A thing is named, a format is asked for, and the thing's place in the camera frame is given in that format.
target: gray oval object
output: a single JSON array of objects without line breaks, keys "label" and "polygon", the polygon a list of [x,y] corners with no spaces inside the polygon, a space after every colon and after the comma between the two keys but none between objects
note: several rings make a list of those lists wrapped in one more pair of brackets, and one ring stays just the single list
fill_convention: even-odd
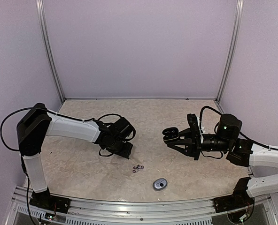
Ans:
[{"label": "gray oval object", "polygon": [[161,191],[167,187],[167,180],[160,178],[153,183],[153,188],[155,191]]}]

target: table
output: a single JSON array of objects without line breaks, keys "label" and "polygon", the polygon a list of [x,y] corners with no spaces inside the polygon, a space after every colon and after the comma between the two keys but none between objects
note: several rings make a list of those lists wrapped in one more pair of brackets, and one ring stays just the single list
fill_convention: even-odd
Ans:
[{"label": "table", "polygon": [[[42,146],[42,164],[51,193],[72,197],[122,202],[163,202],[214,197],[232,193],[237,181],[247,177],[247,169],[225,159],[204,158],[198,161],[168,148],[162,131],[168,127],[188,128],[186,115],[199,115],[211,100],[70,100],[60,113],[88,119],[107,113],[124,116],[137,130],[131,141],[130,159],[100,157],[98,145],[66,137],[46,137]],[[107,117],[103,121],[115,121]],[[203,125],[213,133],[219,115],[205,110]],[[219,153],[205,155],[220,156]],[[134,165],[144,170],[132,172]],[[158,178],[168,186],[156,192]]]}]

